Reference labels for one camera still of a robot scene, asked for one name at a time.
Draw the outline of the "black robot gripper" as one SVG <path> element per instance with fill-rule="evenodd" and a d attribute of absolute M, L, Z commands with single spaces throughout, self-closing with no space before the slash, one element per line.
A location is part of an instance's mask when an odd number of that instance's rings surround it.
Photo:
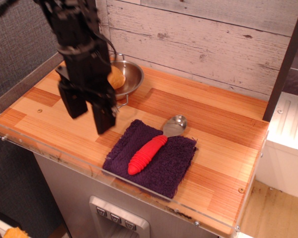
<path fill-rule="evenodd" d="M 58 88 L 68 114 L 73 119 L 80 117 L 90 102 L 97 133 L 105 133 L 116 123 L 115 90 L 107 80 L 111 72 L 107 43 L 98 42 L 91 50 L 63 56 L 66 66 L 57 69 L 61 77 Z"/>

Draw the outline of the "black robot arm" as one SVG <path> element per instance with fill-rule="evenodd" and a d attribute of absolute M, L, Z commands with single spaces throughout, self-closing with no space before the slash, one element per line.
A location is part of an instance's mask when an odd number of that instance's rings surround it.
<path fill-rule="evenodd" d="M 97 8 L 91 0 L 38 0 L 53 33 L 65 66 L 56 69 L 58 89 L 65 107 L 75 119 L 92 106 L 98 134 L 116 122 L 115 90 L 108 82 L 111 42 L 100 33 Z"/>

